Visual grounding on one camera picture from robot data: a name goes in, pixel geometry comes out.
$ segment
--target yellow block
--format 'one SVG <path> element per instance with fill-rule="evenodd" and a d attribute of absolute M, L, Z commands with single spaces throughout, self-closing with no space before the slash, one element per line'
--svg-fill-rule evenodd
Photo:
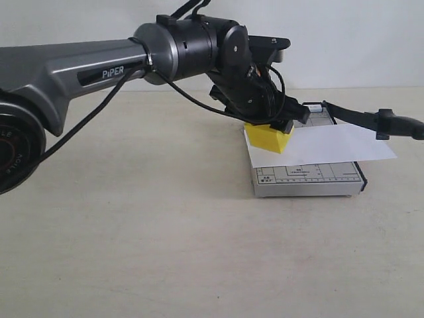
<path fill-rule="evenodd" d="M 290 134 L 271 129 L 270 125 L 254 126 L 249 123 L 244 125 L 250 144 L 253 147 L 261 148 L 271 152 L 281 154 L 287 146 L 294 128 Z"/>

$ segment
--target white tabletop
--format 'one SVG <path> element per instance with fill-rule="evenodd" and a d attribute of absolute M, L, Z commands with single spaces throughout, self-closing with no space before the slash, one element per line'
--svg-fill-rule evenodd
<path fill-rule="evenodd" d="M 419 88 L 288 93 L 424 120 Z M 104 96 L 73 101 L 66 129 Z M 256 199 L 241 128 L 120 93 L 0 198 L 0 317 L 422 317 L 423 142 L 360 163 L 357 197 Z"/>

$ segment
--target sheet of paper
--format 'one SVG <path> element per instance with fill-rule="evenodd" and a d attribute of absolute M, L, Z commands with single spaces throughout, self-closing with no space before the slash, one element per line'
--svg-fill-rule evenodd
<path fill-rule="evenodd" d="M 351 124 L 297 128 L 282 154 L 253 147 L 244 135 L 253 168 L 397 158 L 375 132 Z"/>

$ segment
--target white wall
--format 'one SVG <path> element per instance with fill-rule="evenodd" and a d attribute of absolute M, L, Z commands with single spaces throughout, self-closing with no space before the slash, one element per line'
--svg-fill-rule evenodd
<path fill-rule="evenodd" d="M 126 38 L 185 1 L 2 0 L 0 46 Z M 422 0 L 213 0 L 203 13 L 290 38 L 278 65 L 289 88 L 424 85 Z M 211 87 L 205 76 L 180 85 Z M 126 89 L 158 88 L 137 81 Z"/>

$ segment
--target piper robot arm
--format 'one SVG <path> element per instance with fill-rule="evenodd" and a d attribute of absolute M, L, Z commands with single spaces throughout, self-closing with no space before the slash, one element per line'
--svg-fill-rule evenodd
<path fill-rule="evenodd" d="M 200 15 L 211 0 L 200 2 L 191 0 L 171 16 L 158 15 L 128 39 L 0 48 L 0 193 L 22 184 L 48 157 L 46 131 L 62 135 L 72 99 L 115 87 L 104 107 L 130 80 L 167 83 L 203 108 L 283 133 L 291 131 L 293 121 L 306 123 L 309 108 L 286 95 L 272 67 L 282 62 L 290 41 L 252 36 L 236 21 Z M 225 105 L 224 111 L 193 100 L 174 84 L 201 74 L 213 82 L 210 96 Z M 377 138 L 424 139 L 423 123 L 390 110 L 357 113 L 323 103 L 336 118 L 376 131 Z"/>

